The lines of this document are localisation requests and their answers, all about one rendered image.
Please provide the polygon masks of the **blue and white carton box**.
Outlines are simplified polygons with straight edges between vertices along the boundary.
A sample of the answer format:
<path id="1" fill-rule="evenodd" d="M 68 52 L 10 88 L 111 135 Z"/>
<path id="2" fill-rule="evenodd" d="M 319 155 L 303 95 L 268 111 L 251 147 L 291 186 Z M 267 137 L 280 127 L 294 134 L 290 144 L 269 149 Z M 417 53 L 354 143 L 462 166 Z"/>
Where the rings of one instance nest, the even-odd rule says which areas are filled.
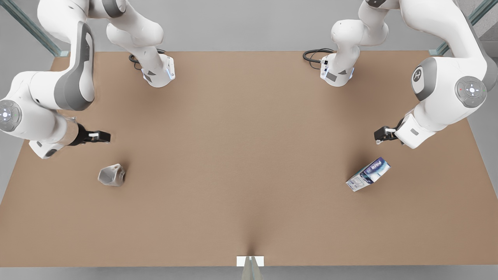
<path id="1" fill-rule="evenodd" d="M 354 174 L 347 182 L 346 185 L 356 192 L 371 184 L 374 184 L 380 179 L 389 169 L 391 165 L 382 157 L 377 158 L 364 168 Z"/>

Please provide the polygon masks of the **grey faceted cup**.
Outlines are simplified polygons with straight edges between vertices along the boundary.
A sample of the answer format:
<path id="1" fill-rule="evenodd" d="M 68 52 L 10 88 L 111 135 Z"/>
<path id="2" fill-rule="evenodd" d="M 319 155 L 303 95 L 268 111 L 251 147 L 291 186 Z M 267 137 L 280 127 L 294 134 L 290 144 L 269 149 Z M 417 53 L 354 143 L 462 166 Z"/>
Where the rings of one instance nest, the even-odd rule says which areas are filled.
<path id="1" fill-rule="evenodd" d="M 120 164 L 102 168 L 98 174 L 98 181 L 106 186 L 119 187 L 124 183 L 126 171 Z"/>

